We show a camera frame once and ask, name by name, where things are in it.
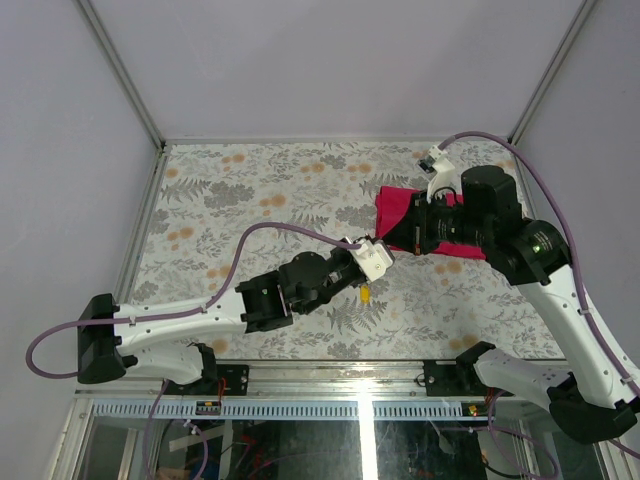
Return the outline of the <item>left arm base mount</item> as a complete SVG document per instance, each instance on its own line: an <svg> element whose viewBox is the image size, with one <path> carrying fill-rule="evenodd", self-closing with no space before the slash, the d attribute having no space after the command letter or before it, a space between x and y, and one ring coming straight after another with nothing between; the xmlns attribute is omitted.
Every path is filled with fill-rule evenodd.
<svg viewBox="0 0 640 480"><path fill-rule="evenodd" d="M250 367L246 364L219 364L213 373L205 373L196 382L194 395L246 396L249 373Z"/></svg>

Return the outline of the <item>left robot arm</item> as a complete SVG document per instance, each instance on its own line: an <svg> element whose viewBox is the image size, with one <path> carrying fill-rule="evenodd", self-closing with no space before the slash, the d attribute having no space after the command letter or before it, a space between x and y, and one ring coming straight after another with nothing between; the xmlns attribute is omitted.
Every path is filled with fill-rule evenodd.
<svg viewBox="0 0 640 480"><path fill-rule="evenodd" d="M197 394L219 381L212 348L176 346L206 334L250 334L289 326L348 287L379 279L388 267L370 245L335 248L324 258L303 252L278 269L241 282L213 303L205 299L156 306L116 304L94 296L78 329L78 380L102 384L127 375L161 377Z"/></svg>

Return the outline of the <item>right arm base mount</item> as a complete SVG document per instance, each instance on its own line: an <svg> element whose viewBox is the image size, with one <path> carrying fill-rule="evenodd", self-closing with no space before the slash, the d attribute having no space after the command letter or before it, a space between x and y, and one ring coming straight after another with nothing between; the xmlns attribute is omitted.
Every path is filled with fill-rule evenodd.
<svg viewBox="0 0 640 480"><path fill-rule="evenodd" d="M426 394L430 397L460 397L467 391L452 360L424 360L423 376Z"/></svg>

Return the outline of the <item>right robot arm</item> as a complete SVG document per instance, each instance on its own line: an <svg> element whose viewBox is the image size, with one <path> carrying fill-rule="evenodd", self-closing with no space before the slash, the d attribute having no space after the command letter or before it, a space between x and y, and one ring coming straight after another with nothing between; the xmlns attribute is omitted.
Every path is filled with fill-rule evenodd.
<svg viewBox="0 0 640 480"><path fill-rule="evenodd" d="M577 262L564 237L552 224L524 217L516 182L500 167L464 171L461 187L462 199L454 204L412 194L384 241L414 255L443 243L480 248L534 307L569 367L546 370L480 342L456 359L458 387L472 395L492 387L519 396L582 444L622 436L638 422L639 395L631 384L639 369L576 286Z"/></svg>

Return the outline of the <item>key with yellow tag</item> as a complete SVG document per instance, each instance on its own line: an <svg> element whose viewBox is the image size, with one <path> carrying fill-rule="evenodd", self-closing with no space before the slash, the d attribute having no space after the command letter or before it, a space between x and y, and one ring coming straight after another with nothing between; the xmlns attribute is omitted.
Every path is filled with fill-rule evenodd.
<svg viewBox="0 0 640 480"><path fill-rule="evenodd" d="M371 302L371 289L367 284L363 284L359 287L359 298L362 304L369 304Z"/></svg>

